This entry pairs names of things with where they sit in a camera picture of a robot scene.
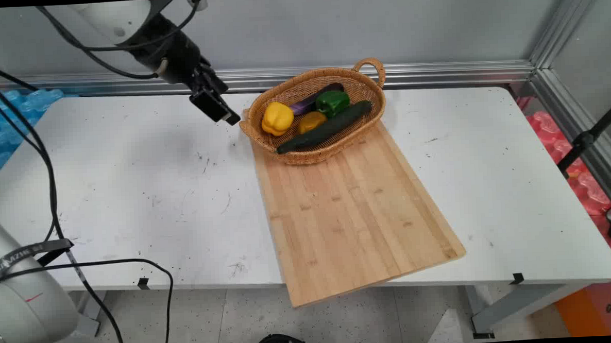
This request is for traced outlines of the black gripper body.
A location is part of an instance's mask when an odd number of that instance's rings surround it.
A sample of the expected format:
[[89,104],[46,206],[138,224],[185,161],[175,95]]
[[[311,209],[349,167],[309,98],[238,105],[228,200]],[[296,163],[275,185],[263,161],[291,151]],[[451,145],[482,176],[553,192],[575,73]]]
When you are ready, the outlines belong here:
[[[142,45],[160,39],[175,30],[177,26],[161,14],[149,15],[143,26],[131,38],[131,45]],[[198,46],[182,31],[165,41],[144,45],[131,50],[135,60],[151,71],[159,69],[162,60],[167,60],[166,69],[159,74],[170,84],[183,83],[190,90],[196,90],[203,83],[200,64],[211,65],[201,55]]]

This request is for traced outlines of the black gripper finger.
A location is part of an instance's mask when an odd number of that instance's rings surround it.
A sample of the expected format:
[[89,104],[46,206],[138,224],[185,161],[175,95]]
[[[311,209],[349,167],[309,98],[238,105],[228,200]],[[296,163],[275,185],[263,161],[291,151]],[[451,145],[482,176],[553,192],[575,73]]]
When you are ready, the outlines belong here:
[[219,121],[225,121],[227,124],[234,123],[234,111],[230,109],[221,95],[212,89],[194,90],[189,100],[215,123]]
[[[201,84],[201,88],[212,89],[214,92],[221,95],[226,93],[228,90],[228,86],[217,77],[215,71],[211,68],[209,64],[203,63],[200,64],[200,73],[202,75],[203,83]],[[230,126],[237,125],[240,121],[240,116],[234,111],[234,123],[228,124]]]

